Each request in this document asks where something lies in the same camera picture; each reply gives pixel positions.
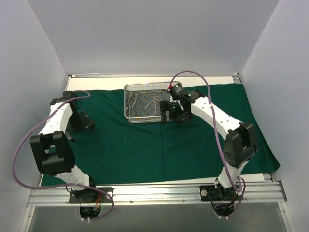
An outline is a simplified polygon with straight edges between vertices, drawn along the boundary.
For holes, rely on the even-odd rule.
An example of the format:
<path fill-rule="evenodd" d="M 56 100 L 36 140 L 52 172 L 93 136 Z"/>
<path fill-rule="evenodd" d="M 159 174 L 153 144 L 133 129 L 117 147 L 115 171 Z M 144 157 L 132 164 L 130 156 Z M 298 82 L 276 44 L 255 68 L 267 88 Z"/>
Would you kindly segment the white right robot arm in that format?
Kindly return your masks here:
<path fill-rule="evenodd" d="M 214 183 L 216 197 L 224 200 L 231 195 L 232 189 L 241 192 L 244 189 L 241 173 L 258 151 L 254 124 L 233 118 L 220 109 L 212 102 L 210 93 L 173 87 L 165 92 L 169 97 L 160 102 L 163 122 L 166 121 L 166 113 L 176 123 L 187 122 L 196 116 L 213 128 L 223 164 Z"/>

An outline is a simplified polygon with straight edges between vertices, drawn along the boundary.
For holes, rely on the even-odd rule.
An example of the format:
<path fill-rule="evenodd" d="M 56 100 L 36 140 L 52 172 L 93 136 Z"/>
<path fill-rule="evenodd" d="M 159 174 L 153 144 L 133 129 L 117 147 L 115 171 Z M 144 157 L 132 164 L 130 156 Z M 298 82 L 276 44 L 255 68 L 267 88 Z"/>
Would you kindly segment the metal mesh instrument tray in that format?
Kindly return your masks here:
<path fill-rule="evenodd" d="M 169 82 L 155 82 L 142 84 L 127 84 L 124 86 L 124 116 L 129 123 L 152 123 L 161 121 L 160 101 L 173 101 L 168 92 Z M 139 93 L 133 109 L 128 109 L 127 102 L 130 93 Z M 152 95 L 160 97 L 146 110 L 144 107 L 151 100 Z"/>

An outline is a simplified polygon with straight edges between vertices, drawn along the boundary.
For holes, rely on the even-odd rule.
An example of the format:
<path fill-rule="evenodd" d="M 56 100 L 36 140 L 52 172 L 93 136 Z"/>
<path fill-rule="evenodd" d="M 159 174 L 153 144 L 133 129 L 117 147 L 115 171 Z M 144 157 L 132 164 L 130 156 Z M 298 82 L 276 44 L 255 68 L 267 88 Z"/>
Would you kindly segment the green surgical cloth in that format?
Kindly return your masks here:
<path fill-rule="evenodd" d="M 76 165 L 96 184 L 130 184 L 216 177 L 223 165 L 213 128 L 194 116 L 188 122 L 131 124 L 123 90 L 92 90 L 81 101 L 95 123 L 74 134 Z"/>

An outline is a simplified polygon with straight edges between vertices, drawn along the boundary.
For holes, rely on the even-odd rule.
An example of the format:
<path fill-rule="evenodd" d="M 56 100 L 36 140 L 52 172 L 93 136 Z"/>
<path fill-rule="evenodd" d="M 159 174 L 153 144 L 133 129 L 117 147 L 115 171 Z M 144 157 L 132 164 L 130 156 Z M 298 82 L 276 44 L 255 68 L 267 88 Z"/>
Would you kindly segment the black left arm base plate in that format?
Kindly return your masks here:
<path fill-rule="evenodd" d="M 92 189 L 84 189 L 80 191 L 74 191 L 69 190 L 68 187 L 66 187 L 66 191 L 70 194 L 69 197 L 69 203 L 72 204 L 84 204 L 84 203 L 111 203 L 111 197 L 113 195 L 113 188 L 107 187 L 107 188 L 99 188 L 101 191 L 106 192 L 109 194 L 109 196 L 106 196 L 105 194 L 102 194 L 101 192 L 98 192 L 96 190 Z"/>

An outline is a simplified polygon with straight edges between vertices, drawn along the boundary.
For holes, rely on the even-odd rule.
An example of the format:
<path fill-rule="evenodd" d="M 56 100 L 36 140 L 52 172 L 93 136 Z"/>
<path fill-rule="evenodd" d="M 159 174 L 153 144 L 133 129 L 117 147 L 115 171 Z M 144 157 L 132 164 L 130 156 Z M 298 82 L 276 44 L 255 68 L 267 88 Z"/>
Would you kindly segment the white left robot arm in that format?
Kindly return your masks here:
<path fill-rule="evenodd" d="M 93 179 L 75 164 L 70 142 L 77 141 L 68 130 L 94 131 L 95 123 L 85 111 L 78 111 L 78 102 L 77 93 L 73 91 L 65 91 L 62 97 L 52 99 L 50 118 L 38 135 L 31 136 L 30 146 L 41 174 L 72 183 L 72 191 L 80 192 L 80 197 L 91 203 L 97 198 L 97 189 Z"/>

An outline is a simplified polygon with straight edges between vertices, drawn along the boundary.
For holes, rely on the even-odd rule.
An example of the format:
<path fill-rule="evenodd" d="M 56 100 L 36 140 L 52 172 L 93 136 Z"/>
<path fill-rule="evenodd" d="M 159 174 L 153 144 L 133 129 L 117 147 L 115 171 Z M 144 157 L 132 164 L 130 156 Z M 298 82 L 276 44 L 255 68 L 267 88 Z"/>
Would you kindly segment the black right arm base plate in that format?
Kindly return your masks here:
<path fill-rule="evenodd" d="M 238 198 L 237 192 L 232 188 L 223 188 L 220 184 L 199 186 L 202 201 L 232 201 Z"/>

